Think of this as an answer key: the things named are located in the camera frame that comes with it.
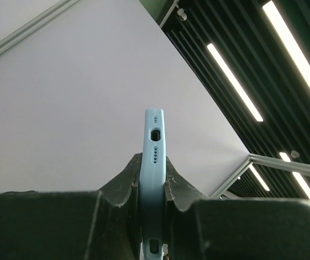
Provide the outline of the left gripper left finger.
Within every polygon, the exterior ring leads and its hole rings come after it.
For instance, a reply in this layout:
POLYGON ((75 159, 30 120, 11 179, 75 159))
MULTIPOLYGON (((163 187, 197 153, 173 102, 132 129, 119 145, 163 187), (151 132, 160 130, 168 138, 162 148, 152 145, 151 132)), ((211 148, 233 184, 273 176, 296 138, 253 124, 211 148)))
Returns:
POLYGON ((141 160, 97 191, 0 194, 0 259, 139 259, 141 160))

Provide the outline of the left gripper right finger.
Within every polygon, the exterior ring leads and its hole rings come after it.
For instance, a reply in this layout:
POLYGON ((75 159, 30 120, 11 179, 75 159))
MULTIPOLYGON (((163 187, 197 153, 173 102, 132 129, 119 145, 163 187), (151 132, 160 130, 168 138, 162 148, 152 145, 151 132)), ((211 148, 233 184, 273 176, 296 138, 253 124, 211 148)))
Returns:
POLYGON ((170 259, 310 259, 310 204, 298 199, 211 199, 166 162, 170 259))

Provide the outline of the light blue phone case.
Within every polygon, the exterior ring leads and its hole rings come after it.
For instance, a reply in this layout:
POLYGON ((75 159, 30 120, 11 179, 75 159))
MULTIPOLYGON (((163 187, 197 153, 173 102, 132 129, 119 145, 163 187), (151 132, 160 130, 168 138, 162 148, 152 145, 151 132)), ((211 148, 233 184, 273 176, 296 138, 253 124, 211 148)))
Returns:
POLYGON ((166 182, 166 135, 164 112, 148 108, 145 112, 139 203, 144 259, 162 259, 166 182))

